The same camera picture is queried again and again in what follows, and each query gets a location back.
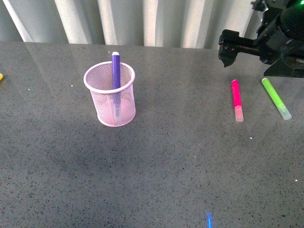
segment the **gray countertop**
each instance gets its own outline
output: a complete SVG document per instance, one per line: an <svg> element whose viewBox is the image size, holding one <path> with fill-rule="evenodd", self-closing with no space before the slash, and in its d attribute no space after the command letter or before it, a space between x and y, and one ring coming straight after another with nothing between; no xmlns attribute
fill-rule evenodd
<svg viewBox="0 0 304 228"><path fill-rule="evenodd" d="M136 73L136 116L118 128L83 83L113 51ZM0 42L0 227L205 228L210 214L214 228L302 228L304 79L270 78L284 121L267 66L217 53Z"/></svg>

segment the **green highlighter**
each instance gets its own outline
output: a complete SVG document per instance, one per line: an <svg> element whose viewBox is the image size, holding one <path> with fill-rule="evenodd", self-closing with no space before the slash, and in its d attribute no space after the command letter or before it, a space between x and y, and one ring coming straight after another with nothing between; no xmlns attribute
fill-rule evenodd
<svg viewBox="0 0 304 228"><path fill-rule="evenodd" d="M286 108L285 104L283 103L283 101L281 100L279 95L276 93L276 90L272 87L268 78L263 78L262 79L262 84L265 87L265 89L268 92L271 99L273 100L273 102L275 103L275 105L278 108L278 110L279 110L280 114L282 115L283 119L284 120L290 120L291 115L290 115L288 109Z"/></svg>

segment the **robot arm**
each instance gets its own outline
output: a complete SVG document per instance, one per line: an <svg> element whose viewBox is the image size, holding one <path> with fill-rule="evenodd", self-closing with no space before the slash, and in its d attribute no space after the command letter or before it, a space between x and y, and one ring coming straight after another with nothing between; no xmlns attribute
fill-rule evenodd
<svg viewBox="0 0 304 228"><path fill-rule="evenodd" d="M238 52L259 56L271 65L264 76L304 78L304 0L265 0L268 10L257 30L257 39L239 37L224 30L219 38L218 57L224 67L232 65ZM251 2L254 10L264 11L262 0Z"/></svg>

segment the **highlighter cap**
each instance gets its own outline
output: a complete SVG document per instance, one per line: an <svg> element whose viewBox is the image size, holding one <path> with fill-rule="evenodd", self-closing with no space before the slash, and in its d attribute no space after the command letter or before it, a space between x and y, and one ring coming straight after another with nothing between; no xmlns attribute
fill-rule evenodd
<svg viewBox="0 0 304 228"><path fill-rule="evenodd" d="M242 106L238 105L234 108L234 111L236 113L236 121L237 122L243 122L244 117L243 117L243 109Z"/></svg>
<svg viewBox="0 0 304 228"><path fill-rule="evenodd" d="M280 114L282 115L284 120L290 120L291 119L291 114L288 111L288 109L286 108L286 106L284 104L279 105L278 110L280 112Z"/></svg>

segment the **pink highlighter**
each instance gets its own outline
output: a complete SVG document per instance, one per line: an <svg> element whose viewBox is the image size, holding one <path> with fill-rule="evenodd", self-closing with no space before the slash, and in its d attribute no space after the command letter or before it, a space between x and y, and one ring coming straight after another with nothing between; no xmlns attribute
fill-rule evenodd
<svg viewBox="0 0 304 228"><path fill-rule="evenodd" d="M236 113L236 121L237 122L243 122L243 109L242 109L242 100L241 100L241 94L239 92L238 87L238 81L233 80L231 82L232 86L232 94L233 94L233 102L234 102L234 111Z"/></svg>

